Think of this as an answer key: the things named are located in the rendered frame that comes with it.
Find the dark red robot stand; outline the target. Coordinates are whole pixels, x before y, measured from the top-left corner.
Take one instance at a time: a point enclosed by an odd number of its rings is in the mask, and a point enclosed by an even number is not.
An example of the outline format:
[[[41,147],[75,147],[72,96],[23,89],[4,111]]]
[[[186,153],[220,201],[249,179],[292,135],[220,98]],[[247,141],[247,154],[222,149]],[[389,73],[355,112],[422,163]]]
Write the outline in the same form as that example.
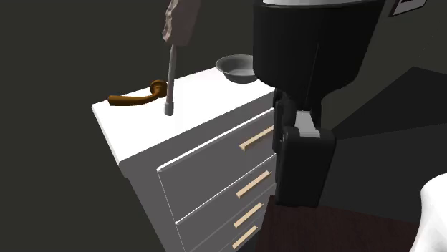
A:
[[[256,252],[409,252],[418,227],[338,208],[269,204]]]

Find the white chest of drawers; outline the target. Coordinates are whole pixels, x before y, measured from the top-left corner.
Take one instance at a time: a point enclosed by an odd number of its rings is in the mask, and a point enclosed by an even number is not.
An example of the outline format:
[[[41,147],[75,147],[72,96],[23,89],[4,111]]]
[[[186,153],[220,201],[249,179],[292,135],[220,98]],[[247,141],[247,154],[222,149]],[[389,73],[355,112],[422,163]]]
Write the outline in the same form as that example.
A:
[[[174,82],[164,101],[92,111],[157,236],[145,252],[237,252],[275,189],[273,89],[211,68]]]

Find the grey bowl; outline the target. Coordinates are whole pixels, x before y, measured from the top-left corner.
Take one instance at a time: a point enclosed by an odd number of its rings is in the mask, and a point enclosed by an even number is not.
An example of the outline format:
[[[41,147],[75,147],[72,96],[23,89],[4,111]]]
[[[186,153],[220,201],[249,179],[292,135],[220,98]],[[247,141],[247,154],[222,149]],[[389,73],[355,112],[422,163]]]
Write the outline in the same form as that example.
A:
[[[248,84],[258,80],[253,70],[253,56],[233,54],[216,61],[216,68],[227,80],[237,84]]]

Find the grey-handled brown brush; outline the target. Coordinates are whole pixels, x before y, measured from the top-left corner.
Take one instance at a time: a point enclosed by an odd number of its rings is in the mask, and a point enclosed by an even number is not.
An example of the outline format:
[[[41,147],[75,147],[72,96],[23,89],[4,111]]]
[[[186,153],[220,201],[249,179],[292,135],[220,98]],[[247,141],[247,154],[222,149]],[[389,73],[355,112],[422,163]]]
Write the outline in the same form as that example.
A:
[[[170,45],[168,87],[165,100],[165,115],[167,116],[172,116],[174,111],[173,88],[177,47],[183,47],[189,43],[200,7],[201,0],[170,0],[165,12],[162,37]]]

